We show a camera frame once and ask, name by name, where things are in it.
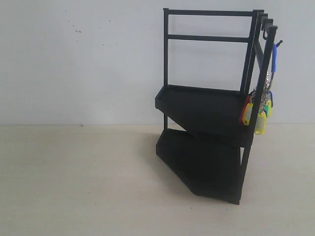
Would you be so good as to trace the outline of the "bunch of colourful key tags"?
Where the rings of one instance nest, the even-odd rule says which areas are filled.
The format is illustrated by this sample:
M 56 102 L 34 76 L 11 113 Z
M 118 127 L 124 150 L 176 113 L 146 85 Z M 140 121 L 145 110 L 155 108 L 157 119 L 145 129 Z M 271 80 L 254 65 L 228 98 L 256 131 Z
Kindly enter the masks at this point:
M 262 98 L 261 98 L 261 102 L 259 105 L 255 129 L 254 129 L 254 133 L 256 135 L 264 134 L 267 118 L 269 118 L 272 114 L 272 108 L 274 105 L 274 101 L 273 101 L 273 94 L 271 91 L 271 87 L 272 87 L 274 75 L 275 75 L 276 70 L 277 70 L 278 46 L 281 43 L 282 43 L 282 41 L 280 41 L 278 44 L 273 45 L 271 77 L 269 78 L 269 73 L 267 72 L 266 78 L 265 78 L 264 89 L 263 89 L 263 93 L 262 93 Z M 253 91 L 246 98 L 244 107 L 242 109 L 242 113 L 239 117 L 239 123 L 241 125 L 249 126 L 249 124 L 250 124 L 253 102 L 255 99 L 255 92 L 256 92 L 256 89 L 254 88 Z

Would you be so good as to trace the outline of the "black two-tier metal rack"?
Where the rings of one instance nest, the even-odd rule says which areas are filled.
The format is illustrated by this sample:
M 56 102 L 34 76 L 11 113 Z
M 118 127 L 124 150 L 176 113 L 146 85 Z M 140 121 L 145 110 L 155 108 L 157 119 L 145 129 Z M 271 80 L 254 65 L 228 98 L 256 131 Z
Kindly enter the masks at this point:
M 171 15 L 250 17 L 252 21 L 247 37 L 170 34 Z M 155 107 L 163 113 L 163 132 L 156 154 L 197 196 L 240 203 L 267 72 L 271 77 L 277 29 L 262 9 L 163 10 L 163 86 L 155 98 Z M 240 89 L 169 84 L 170 40 L 246 43 Z M 253 89 L 250 124 L 241 125 L 239 117 Z

